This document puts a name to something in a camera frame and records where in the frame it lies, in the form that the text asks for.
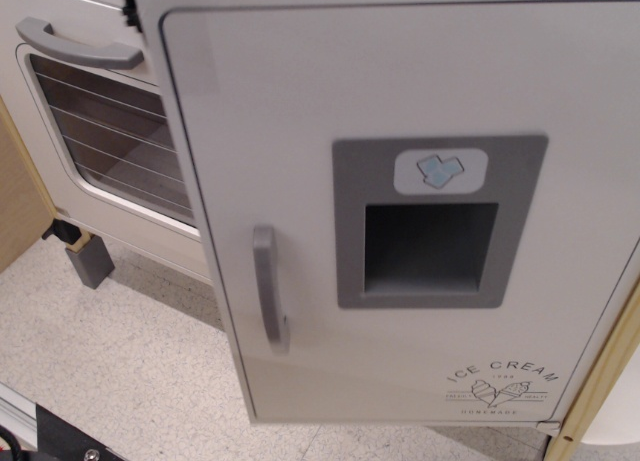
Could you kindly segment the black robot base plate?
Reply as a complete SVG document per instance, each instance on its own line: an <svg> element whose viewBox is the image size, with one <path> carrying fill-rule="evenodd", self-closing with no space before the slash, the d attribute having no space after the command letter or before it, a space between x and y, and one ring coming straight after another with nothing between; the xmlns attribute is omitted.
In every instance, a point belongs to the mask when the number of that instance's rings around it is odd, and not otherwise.
<svg viewBox="0 0 640 461"><path fill-rule="evenodd" d="M33 415L1 407L2 460L126 460L40 406Z"/></svg>

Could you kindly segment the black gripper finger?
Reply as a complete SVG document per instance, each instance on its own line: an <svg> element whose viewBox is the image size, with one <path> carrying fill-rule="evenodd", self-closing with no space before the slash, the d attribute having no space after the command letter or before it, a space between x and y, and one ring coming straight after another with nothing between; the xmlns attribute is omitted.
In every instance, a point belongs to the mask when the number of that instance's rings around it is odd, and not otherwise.
<svg viewBox="0 0 640 461"><path fill-rule="evenodd" d="M135 28L138 33L142 33L143 27L138 14L136 0L124 0L121 11L125 17L126 25Z"/></svg>

